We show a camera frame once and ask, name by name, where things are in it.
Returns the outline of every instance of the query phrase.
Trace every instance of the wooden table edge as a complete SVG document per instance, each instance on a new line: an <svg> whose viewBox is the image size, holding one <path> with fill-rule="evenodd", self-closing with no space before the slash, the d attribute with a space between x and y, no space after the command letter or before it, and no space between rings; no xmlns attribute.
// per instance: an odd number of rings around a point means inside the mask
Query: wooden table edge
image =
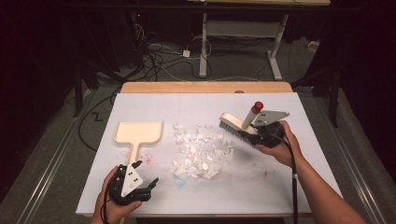
<svg viewBox="0 0 396 224"><path fill-rule="evenodd" d="M125 82L121 93L293 92L288 82Z"/></svg>

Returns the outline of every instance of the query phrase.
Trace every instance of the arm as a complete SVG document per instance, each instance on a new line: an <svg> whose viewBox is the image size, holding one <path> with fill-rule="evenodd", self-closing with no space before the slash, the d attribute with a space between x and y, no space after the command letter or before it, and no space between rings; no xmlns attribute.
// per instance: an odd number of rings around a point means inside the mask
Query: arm
<svg viewBox="0 0 396 224"><path fill-rule="evenodd" d="M117 169L118 169L117 166L114 167L113 170L111 170L111 172L105 178L105 181L102 186L102 191L99 193L98 198L96 200L95 211L93 213L93 218L92 218L91 224L96 224L96 223L103 224L104 223L101 215L102 215L102 211L103 211L102 206L104 204L104 196L105 196L105 192L106 192L106 186L107 186L107 183L110 181L111 177L117 172ZM107 222L109 224L119 223L123 217L130 214L136 208L138 208L138 207L140 207L140 205L142 205L142 202L137 201L137 202L133 202L128 205L125 205L125 206L120 206L120 205L115 204L112 200L110 200L109 197L107 197L107 199L109 201L106 203L106 206L107 206L106 214L107 214Z"/></svg>
<svg viewBox="0 0 396 224"><path fill-rule="evenodd" d="M297 176L315 221L317 223L366 223L361 215L345 202L304 158L297 138L291 132L289 124L283 120L280 123L287 136L285 141L288 141L288 139L290 141L296 161ZM282 164L291 167L290 153L283 144L273 148L257 145L256 148L264 154L274 156Z"/></svg>

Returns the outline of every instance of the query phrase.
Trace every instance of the forearm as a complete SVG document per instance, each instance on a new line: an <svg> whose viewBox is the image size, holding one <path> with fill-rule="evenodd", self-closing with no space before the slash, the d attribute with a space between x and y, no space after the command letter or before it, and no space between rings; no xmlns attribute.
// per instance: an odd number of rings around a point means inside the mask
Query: forearm
<svg viewBox="0 0 396 224"><path fill-rule="evenodd" d="M305 159L297 161L297 175L317 223L365 223Z"/></svg>

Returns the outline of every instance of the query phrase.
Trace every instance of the metal bracket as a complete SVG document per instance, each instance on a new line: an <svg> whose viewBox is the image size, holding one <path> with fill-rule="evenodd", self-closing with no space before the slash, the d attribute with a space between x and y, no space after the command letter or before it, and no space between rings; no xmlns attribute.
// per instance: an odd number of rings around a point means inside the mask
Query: metal bracket
<svg viewBox="0 0 396 224"><path fill-rule="evenodd" d="M268 126L280 119L287 117L290 113L283 111L270 111L270 110L262 110L257 118L254 120L254 126Z"/></svg>

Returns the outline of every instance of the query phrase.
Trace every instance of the white tabletop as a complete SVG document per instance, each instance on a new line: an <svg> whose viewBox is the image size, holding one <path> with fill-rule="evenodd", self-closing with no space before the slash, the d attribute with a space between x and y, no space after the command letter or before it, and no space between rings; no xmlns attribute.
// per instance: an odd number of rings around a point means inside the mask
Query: white tabletop
<svg viewBox="0 0 396 224"><path fill-rule="evenodd" d="M152 198L135 210L133 217L290 217L292 214L291 169L274 158L239 140L219 127L223 112L243 119L254 102L265 110L287 111L285 118L300 141L307 160L340 195L332 171L320 148L297 93L120 93L111 112L102 142L81 195L77 213L91 216L95 200L108 172L126 164L129 146L113 140L120 121L162 121L161 140L152 147L141 147L143 163L136 171L145 185L159 177ZM175 124L187 133L212 132L215 136L200 150L210 153L220 146L218 134L232 143L233 158L222 162L221 171L211 179L174 175L174 161L181 162L174 135ZM304 193L298 186L299 212L310 213Z"/></svg>

